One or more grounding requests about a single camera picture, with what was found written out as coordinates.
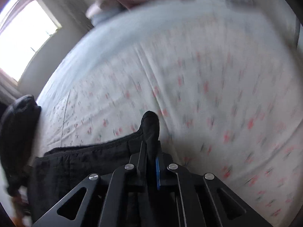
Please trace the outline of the light blue folded blanket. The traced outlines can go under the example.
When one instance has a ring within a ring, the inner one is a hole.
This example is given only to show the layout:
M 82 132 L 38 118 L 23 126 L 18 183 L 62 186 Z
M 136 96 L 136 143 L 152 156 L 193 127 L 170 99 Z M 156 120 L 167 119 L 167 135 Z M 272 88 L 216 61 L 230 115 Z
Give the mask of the light blue folded blanket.
M 121 13 L 122 10 L 120 8 L 115 8 L 107 11 L 101 11 L 95 15 L 93 15 L 90 19 L 92 25 L 96 27 L 97 25 L 104 23 L 105 21 L 111 19 L 112 17 Z

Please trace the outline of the bright window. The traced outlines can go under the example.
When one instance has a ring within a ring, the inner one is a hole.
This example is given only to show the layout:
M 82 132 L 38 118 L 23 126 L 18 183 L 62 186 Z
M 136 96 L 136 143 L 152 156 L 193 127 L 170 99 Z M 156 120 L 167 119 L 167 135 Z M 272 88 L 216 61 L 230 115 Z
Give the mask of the bright window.
M 37 52 L 61 27 L 41 0 L 29 2 L 1 31 L 1 70 L 18 82 Z

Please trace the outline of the grey patterned curtain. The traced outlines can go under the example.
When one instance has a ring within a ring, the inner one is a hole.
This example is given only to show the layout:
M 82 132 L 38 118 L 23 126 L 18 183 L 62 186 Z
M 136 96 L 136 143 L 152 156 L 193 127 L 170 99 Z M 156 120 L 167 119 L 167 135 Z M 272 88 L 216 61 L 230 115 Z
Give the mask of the grey patterned curtain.
M 59 3 L 83 32 L 93 28 L 90 19 L 85 15 L 88 6 L 84 0 L 59 0 Z

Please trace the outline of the black puffer jacket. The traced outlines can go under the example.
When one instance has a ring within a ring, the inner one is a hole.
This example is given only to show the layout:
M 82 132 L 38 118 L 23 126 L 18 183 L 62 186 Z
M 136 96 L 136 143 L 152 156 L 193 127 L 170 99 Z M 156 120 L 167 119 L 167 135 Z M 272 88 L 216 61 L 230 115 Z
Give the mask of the black puffer jacket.
M 10 196 L 27 185 L 28 161 L 40 114 L 34 96 L 25 95 L 9 105 L 1 117 L 1 165 Z

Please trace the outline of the white folded blanket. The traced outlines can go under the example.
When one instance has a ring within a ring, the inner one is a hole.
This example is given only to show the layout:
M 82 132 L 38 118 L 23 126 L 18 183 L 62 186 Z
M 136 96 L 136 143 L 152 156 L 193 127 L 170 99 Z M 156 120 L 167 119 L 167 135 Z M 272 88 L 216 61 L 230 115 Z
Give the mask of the white folded blanket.
M 96 0 L 86 11 L 85 15 L 88 19 L 92 19 L 93 16 L 109 12 L 111 10 L 119 8 L 120 4 L 117 0 Z

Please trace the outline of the black quilted long coat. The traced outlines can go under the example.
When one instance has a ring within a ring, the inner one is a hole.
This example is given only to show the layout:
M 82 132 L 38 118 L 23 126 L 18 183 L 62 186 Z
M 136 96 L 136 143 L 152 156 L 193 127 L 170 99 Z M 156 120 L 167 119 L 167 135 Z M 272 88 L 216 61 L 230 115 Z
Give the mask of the black quilted long coat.
M 103 144 L 54 148 L 34 159 L 27 187 L 33 222 L 36 222 L 59 200 L 91 173 L 112 173 L 139 153 L 147 144 L 149 159 L 156 157 L 160 125 L 156 113 L 144 113 L 139 129 L 125 137 Z

